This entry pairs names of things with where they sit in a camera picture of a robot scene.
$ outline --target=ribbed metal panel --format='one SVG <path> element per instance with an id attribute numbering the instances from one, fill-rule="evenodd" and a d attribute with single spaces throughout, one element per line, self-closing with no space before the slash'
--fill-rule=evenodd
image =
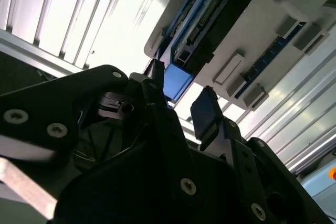
<path id="1" fill-rule="evenodd" d="M 130 74 L 147 65 L 143 47 L 168 1 L 0 0 L 0 28 L 79 68 Z"/>

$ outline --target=bolt head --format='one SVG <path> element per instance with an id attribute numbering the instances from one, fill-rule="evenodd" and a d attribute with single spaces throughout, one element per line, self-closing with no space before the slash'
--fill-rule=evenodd
<path id="1" fill-rule="evenodd" d="M 4 120 L 11 124 L 22 124 L 29 119 L 29 115 L 24 110 L 12 109 L 4 113 Z"/>
<path id="2" fill-rule="evenodd" d="M 47 127 L 47 133 L 49 136 L 61 138 L 68 134 L 68 128 L 61 123 L 52 123 Z"/>
<path id="3" fill-rule="evenodd" d="M 115 77 L 117 77 L 117 78 L 121 78 L 121 77 L 122 77 L 121 73 L 118 73 L 118 72 L 113 72 L 112 74 L 113 74 Z"/>
<path id="4" fill-rule="evenodd" d="M 257 203 L 252 203 L 251 205 L 252 212 L 254 213 L 255 216 L 261 221 L 266 220 L 266 214 L 265 211 L 261 206 L 259 206 Z"/>
<path id="5" fill-rule="evenodd" d="M 181 189 L 186 194 L 193 196 L 196 194 L 196 185 L 195 183 L 189 178 L 182 178 L 181 179 Z"/>

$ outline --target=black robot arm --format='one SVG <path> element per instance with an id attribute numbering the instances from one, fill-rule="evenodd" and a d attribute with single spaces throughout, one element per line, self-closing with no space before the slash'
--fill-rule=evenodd
<path id="1" fill-rule="evenodd" d="M 150 77 L 101 66 L 0 96 L 0 179 L 52 224 L 331 223 L 265 142 L 242 138 L 210 87 L 191 107 L 202 143 L 188 146 L 163 71 L 157 60 Z M 100 125 L 120 133 L 117 150 L 95 148 Z"/>

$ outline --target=rectangular slot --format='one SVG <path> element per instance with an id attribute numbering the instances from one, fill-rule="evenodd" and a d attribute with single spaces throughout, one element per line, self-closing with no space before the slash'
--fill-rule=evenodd
<path id="1" fill-rule="evenodd" d="M 253 83 L 253 81 L 268 67 L 271 62 L 280 54 L 280 52 L 288 45 L 288 43 L 298 34 L 305 26 L 306 22 L 300 22 L 286 39 L 278 36 L 266 51 L 255 61 L 252 67 L 246 71 L 243 78 L 246 84 L 235 95 L 236 99 Z"/>
<path id="2" fill-rule="evenodd" d="M 217 73 L 213 81 L 217 82 L 219 85 L 223 85 L 226 79 L 237 69 L 243 59 L 243 56 L 235 53 Z"/>

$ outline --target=orange object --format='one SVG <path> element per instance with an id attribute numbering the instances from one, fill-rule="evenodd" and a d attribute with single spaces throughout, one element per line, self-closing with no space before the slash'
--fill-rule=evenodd
<path id="1" fill-rule="evenodd" d="M 336 180 L 336 167 L 333 167 L 329 171 L 329 177 Z"/>

